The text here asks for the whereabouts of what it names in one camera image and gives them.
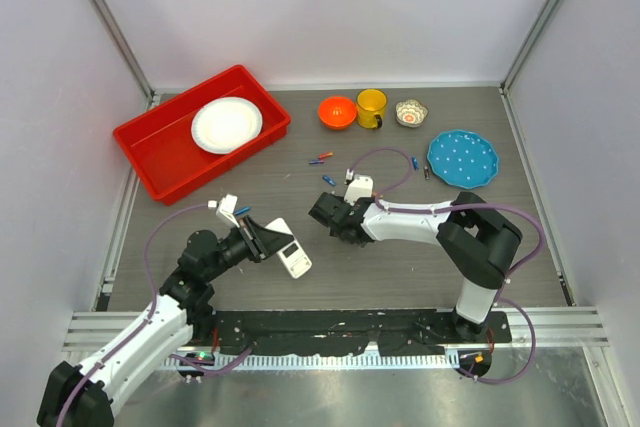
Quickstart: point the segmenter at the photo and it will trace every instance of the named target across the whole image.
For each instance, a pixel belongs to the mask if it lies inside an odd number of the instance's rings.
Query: white enclosure panel
[[[0,411],[32,426],[74,310],[91,308],[143,110],[88,0],[0,0]]]
[[[512,91],[571,286],[598,307],[636,406],[639,79],[640,0],[564,0]]]
[[[149,81],[502,81],[544,0],[107,0]]]

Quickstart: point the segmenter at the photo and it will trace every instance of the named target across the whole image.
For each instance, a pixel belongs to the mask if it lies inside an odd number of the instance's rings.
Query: gray table surface
[[[288,91],[274,96],[291,114],[287,135],[176,204],[154,202],[141,185],[135,199],[109,310],[141,310],[149,300],[142,269],[142,247],[164,217],[176,210],[219,199],[226,193],[239,197],[239,207],[251,206],[252,217],[263,225],[284,217],[313,261],[302,278],[293,280],[277,259],[244,263],[213,283],[212,304],[224,309],[350,309],[453,307],[462,277],[442,249],[407,241],[376,242],[365,248],[329,237],[328,231],[308,215],[322,191],[344,192],[344,173],[361,154],[382,146],[400,147],[424,163],[429,142],[440,132],[471,130],[492,142],[500,156],[500,173],[490,185],[475,192],[486,201],[509,204],[536,213],[533,197],[497,88],[391,89],[389,106],[379,131],[353,124],[346,131],[324,128],[316,115],[318,104],[330,95],[355,99],[357,91]],[[429,108],[425,124],[417,129],[400,126],[394,106],[415,98]],[[319,153],[333,151],[323,166],[309,166]],[[378,188],[398,179],[405,161],[393,153],[366,160],[358,171],[371,175]],[[333,177],[330,187],[322,174]],[[422,172],[386,196],[405,203],[432,203],[454,199],[459,189],[438,178],[425,181]],[[535,230],[519,218],[522,256],[537,242]],[[176,259],[191,233],[228,229],[213,213],[194,212],[177,218],[156,236],[150,262],[159,284],[176,266]],[[505,296],[525,306],[566,305],[558,276],[547,250],[513,276]]]
[[[513,375],[527,356],[525,349],[499,349],[487,377]],[[176,379],[175,372],[155,372],[116,427],[607,425],[580,348],[538,350],[529,372],[503,387],[451,369],[234,372],[189,385]],[[154,395],[159,389],[166,390]]]

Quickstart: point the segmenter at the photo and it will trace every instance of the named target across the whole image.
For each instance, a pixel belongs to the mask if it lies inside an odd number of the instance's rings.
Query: orange bowl
[[[318,117],[333,130],[346,129],[356,120],[356,104],[346,97],[329,97],[318,107]]]

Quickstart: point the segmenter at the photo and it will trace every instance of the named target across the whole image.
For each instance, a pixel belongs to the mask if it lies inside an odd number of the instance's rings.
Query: blue plate
[[[487,185],[498,175],[500,158],[491,142],[475,132],[442,132],[429,144],[427,160],[434,174],[463,189]]]

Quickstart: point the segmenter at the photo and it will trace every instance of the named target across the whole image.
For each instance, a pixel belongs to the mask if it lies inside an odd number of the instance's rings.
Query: white plate
[[[255,139],[262,129],[262,114],[247,99],[224,97],[205,105],[193,118],[191,136],[203,150],[228,154]]]

